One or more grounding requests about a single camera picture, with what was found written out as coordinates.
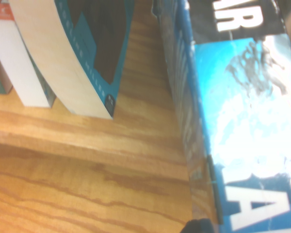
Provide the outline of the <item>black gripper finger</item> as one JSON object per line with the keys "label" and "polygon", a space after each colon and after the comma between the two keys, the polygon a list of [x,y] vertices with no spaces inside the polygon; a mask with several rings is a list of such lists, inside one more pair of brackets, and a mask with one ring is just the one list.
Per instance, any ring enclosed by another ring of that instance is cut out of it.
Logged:
{"label": "black gripper finger", "polygon": [[192,219],[186,223],[181,233],[212,233],[212,223],[208,218]]}

